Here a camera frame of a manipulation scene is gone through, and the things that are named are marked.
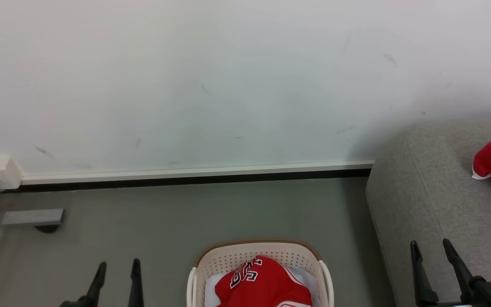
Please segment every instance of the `basket rim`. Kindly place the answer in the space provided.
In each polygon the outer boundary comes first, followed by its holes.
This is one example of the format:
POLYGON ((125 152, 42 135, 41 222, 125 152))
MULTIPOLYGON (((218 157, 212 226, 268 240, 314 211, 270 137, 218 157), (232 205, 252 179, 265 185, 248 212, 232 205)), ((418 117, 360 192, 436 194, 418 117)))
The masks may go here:
POLYGON ((203 259, 203 257, 206 256, 207 253, 209 253, 213 249, 218 249, 220 247, 226 247, 226 246, 232 246, 232 245, 248 244, 248 243, 290 243, 290 244, 296 244, 296 245, 300 245, 300 246, 308 249, 314 255, 316 260, 318 260, 318 261, 322 260, 320 253, 318 253, 318 251, 313 246, 311 246, 309 243, 306 243, 305 241, 302 241, 302 240, 296 240, 296 239, 244 239, 244 240, 226 241, 226 242, 217 243, 217 244, 214 244, 214 245, 208 247, 207 249, 205 249, 200 254, 200 256, 198 257, 198 259, 195 262, 194 267, 197 268, 198 265, 200 264, 200 261, 203 259))

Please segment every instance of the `gray sofa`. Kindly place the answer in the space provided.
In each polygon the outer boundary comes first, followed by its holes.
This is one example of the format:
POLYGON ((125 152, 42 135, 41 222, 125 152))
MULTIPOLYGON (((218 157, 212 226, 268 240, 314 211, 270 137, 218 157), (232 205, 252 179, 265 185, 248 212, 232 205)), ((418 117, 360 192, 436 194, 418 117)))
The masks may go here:
POLYGON ((415 305, 410 241, 416 240, 440 301, 459 301, 447 237, 473 275, 491 281, 491 178, 471 178, 491 121, 415 128, 376 160, 367 199, 397 307, 415 305))

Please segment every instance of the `floor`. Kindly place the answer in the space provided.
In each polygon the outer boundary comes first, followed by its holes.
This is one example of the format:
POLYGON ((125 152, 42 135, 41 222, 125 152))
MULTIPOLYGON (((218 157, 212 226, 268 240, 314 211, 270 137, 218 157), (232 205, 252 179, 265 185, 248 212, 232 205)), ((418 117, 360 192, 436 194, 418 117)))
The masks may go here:
POLYGON ((185 306, 187 276, 202 250, 252 237, 311 243, 331 271, 337 307, 393 307, 366 183, 358 177, 0 195, 10 210, 66 209, 52 235, 1 230, 0 307, 75 301, 102 261, 99 305, 127 306, 135 257, 147 307, 185 306))

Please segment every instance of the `black baseboard strip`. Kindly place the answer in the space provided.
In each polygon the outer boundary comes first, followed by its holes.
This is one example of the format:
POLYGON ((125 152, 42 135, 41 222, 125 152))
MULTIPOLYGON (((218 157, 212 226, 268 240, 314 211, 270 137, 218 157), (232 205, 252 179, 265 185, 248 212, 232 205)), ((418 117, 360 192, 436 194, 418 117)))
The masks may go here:
POLYGON ((48 183, 48 184, 41 184, 41 185, 22 185, 16 190, 1 191, 0 194, 76 191, 76 190, 91 190, 96 188, 198 185, 203 183, 226 183, 226 182, 244 182, 244 181, 368 177, 369 174, 370 174, 370 168, 369 169, 344 169, 340 171, 300 171, 296 173, 226 175, 226 176, 138 179, 138 180, 120 180, 120 181, 97 181, 97 182, 48 183))

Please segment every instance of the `white plastic basket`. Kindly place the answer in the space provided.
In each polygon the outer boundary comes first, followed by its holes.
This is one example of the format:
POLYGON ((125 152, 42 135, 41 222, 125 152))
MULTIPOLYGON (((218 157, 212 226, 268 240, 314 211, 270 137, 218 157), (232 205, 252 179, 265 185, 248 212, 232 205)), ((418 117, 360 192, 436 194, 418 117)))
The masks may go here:
POLYGON ((319 253, 307 243, 285 239, 232 241, 207 249, 189 274, 187 307, 204 307, 206 280, 210 276, 236 270, 257 255, 269 257, 283 266, 302 268, 312 274, 318 282, 321 306, 334 307, 333 281, 319 253))

